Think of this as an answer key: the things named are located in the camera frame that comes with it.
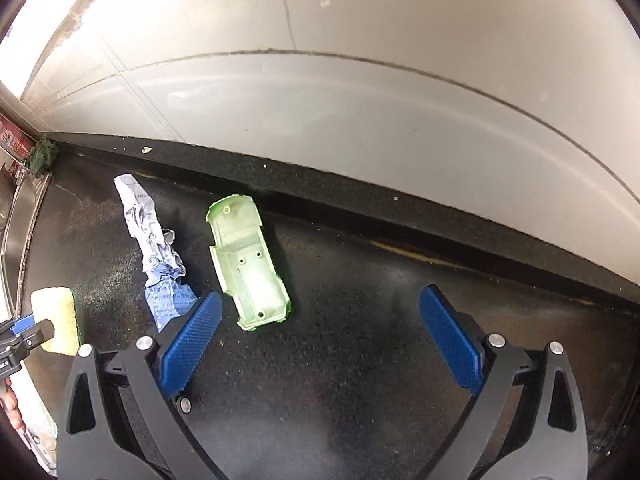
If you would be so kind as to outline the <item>person's hand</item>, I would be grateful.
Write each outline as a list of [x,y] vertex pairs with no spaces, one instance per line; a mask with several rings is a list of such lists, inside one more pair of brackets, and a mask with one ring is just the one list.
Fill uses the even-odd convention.
[[1,381],[1,406],[13,429],[22,434],[25,431],[25,424],[9,377]]

